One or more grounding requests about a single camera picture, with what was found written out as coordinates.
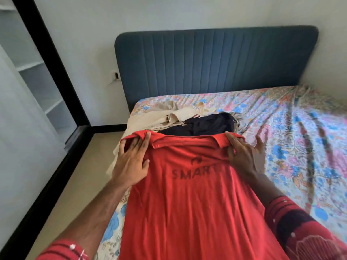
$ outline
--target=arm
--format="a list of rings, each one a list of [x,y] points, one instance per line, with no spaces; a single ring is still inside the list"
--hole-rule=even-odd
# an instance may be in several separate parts
[[[141,139],[135,138],[126,152],[124,152],[126,141],[121,141],[117,163],[110,181],[58,236],[57,240],[39,255],[37,260],[53,259],[53,257],[55,257],[54,259],[60,259],[56,258],[59,254],[62,254],[59,247],[57,247],[59,244],[64,245],[61,248],[62,250],[65,248],[66,250],[76,251],[75,256],[84,254],[84,256],[82,255],[84,259],[87,259],[86,255],[90,258],[94,257],[107,225],[124,193],[148,173],[149,160],[143,163],[143,157],[148,148],[149,139],[149,132],[143,142]],[[76,249],[76,246],[84,250],[80,252]]]
[[[255,147],[229,132],[231,166],[265,207],[265,221],[290,259],[342,259],[347,246],[276,188],[264,174],[265,153],[257,135]]]

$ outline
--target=person's right arm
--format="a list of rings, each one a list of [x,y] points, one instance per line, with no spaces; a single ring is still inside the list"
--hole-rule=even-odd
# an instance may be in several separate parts
[[[265,221],[290,259],[345,259],[347,246],[285,196],[265,175],[263,142],[255,147],[229,132],[230,165],[265,207]]]

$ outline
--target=floral bedsheet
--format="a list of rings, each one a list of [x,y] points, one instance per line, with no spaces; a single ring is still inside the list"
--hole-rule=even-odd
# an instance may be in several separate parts
[[[347,243],[347,107],[308,86],[209,94],[159,96],[140,100],[131,115],[148,112],[167,99],[179,106],[203,102],[215,113],[240,112],[241,131],[266,146],[266,174],[314,219]],[[117,259],[129,191],[104,234],[96,258]]]

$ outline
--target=wall socket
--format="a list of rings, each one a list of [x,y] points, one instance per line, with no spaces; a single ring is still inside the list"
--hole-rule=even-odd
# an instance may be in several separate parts
[[[112,71],[111,72],[111,80],[112,80],[112,82],[121,81],[118,71]]]

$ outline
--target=headboard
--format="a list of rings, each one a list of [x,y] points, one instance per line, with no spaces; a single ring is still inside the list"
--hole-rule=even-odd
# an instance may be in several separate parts
[[[120,34],[115,54],[130,112],[140,99],[297,85],[314,26]]]

